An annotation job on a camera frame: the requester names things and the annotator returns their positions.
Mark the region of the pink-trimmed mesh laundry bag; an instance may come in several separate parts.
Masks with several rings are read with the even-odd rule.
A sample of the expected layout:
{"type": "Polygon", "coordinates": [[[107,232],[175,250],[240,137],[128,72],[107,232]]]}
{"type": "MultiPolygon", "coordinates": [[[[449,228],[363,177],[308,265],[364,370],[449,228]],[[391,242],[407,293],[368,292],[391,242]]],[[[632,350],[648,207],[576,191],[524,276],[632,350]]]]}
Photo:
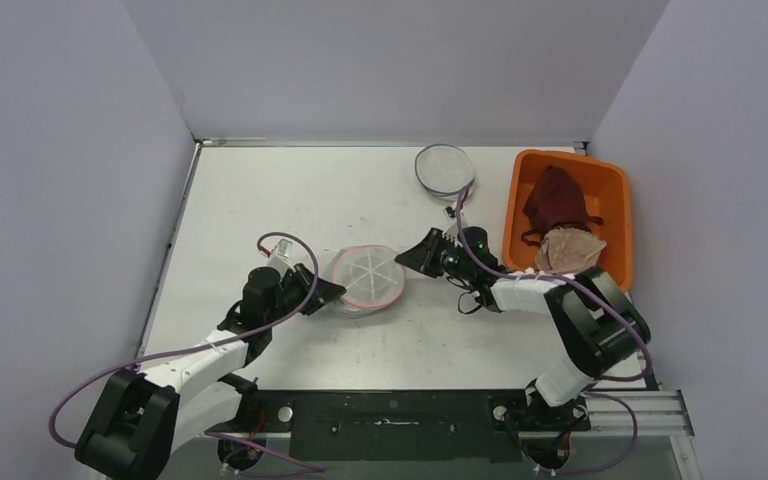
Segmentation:
{"type": "Polygon", "coordinates": [[[395,261],[398,253],[380,244],[343,248],[326,269],[326,280],[345,288],[329,305],[337,315],[362,318],[383,310],[401,298],[405,269],[395,261]]]}

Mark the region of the blue-trimmed mesh laundry bag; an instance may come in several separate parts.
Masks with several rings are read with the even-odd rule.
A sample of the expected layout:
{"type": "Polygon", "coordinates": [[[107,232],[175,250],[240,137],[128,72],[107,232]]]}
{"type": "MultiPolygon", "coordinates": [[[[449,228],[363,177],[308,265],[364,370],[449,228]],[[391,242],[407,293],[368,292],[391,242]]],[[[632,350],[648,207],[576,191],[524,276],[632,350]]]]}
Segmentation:
{"type": "Polygon", "coordinates": [[[471,188],[476,179],[468,154],[445,143],[420,150],[414,158],[414,174],[426,192],[440,198],[456,197],[464,188],[471,188]]]}

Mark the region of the beige lace bra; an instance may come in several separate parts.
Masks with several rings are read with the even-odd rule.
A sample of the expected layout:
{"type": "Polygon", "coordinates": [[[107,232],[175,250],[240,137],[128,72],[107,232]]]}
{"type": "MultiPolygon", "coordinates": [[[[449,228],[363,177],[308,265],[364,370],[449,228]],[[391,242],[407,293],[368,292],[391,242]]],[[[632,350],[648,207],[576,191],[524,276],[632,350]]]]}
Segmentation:
{"type": "Polygon", "coordinates": [[[556,228],[543,236],[535,256],[539,271],[576,274],[598,263],[607,242],[577,228],[556,228]]]}

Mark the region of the red bra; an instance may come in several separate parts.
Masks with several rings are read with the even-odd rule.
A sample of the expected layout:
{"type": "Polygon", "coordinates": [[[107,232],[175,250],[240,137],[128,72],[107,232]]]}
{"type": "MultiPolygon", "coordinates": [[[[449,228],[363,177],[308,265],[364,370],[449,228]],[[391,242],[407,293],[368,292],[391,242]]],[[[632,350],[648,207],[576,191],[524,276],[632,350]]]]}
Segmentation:
{"type": "Polygon", "coordinates": [[[544,237],[555,228],[577,228],[590,231],[589,224],[602,225],[602,217],[588,213],[580,184],[563,168],[549,165],[537,179],[526,199],[523,213],[531,229],[523,232],[520,239],[529,246],[539,241],[531,236],[544,237]]]}

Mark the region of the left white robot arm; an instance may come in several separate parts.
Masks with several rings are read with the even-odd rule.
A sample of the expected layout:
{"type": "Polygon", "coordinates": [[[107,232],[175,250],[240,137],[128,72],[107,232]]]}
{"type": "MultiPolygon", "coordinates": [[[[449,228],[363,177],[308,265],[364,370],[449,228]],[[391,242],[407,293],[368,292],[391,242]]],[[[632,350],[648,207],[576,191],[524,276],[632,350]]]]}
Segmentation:
{"type": "Polygon", "coordinates": [[[259,405],[225,377],[263,353],[274,323],[311,315],[345,292],[302,264],[285,272],[254,269],[241,299],[202,342],[169,360],[154,354],[155,366],[143,371],[120,367],[108,378],[75,459],[109,479],[156,479],[178,447],[212,426],[250,428],[259,405]]]}

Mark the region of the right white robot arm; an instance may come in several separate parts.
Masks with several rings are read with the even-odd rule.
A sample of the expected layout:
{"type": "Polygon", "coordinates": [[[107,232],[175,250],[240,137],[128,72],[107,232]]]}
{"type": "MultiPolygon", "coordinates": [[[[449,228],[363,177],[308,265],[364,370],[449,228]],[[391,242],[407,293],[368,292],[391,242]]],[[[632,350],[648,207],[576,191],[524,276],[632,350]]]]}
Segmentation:
{"type": "Polygon", "coordinates": [[[553,427],[565,404],[618,363],[642,352],[651,331],[613,278],[598,266],[578,274],[514,271],[489,250],[487,232],[467,227],[455,236],[432,228],[397,264],[430,278],[447,277],[495,313],[549,316],[564,356],[526,388],[525,414],[537,428],[553,427]]]}

